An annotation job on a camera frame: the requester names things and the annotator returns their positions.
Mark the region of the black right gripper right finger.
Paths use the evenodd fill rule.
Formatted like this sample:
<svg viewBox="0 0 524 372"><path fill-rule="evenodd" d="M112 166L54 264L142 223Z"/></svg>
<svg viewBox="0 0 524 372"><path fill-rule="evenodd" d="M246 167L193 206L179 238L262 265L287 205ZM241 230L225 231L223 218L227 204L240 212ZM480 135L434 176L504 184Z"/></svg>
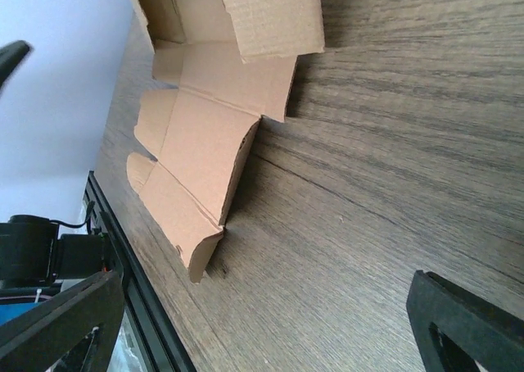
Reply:
<svg viewBox="0 0 524 372"><path fill-rule="evenodd" d="M523 320L448 279L417 270L406 310L425 370L523 370Z"/></svg>

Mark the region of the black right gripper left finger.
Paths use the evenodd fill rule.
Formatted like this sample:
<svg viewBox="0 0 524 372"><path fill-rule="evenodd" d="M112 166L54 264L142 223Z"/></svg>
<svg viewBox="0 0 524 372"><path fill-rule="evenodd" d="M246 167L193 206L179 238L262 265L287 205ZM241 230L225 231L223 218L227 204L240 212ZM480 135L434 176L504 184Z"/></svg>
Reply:
<svg viewBox="0 0 524 372"><path fill-rule="evenodd" d="M98 272L1 326L1 370L106 371L123 314L119 274Z"/></svg>

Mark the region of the brown cardboard box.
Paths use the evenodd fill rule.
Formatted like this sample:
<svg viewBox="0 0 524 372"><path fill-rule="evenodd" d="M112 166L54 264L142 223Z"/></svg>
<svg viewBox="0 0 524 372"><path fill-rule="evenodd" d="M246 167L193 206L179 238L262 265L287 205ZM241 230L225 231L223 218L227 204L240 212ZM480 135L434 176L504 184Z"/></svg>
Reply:
<svg viewBox="0 0 524 372"><path fill-rule="evenodd" d="M164 88L141 96L127 176L197 283L259 122L285 120L298 57L324 50L321 0L131 2Z"/></svg>

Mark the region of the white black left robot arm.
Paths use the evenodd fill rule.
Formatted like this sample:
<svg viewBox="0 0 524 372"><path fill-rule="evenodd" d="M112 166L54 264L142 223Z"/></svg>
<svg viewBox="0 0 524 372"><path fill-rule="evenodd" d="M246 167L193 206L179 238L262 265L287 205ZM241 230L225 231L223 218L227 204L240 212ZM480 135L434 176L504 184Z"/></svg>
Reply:
<svg viewBox="0 0 524 372"><path fill-rule="evenodd" d="M48 287L115 268L106 234L61 234L62 226L34 215L1 224L1 289Z"/></svg>

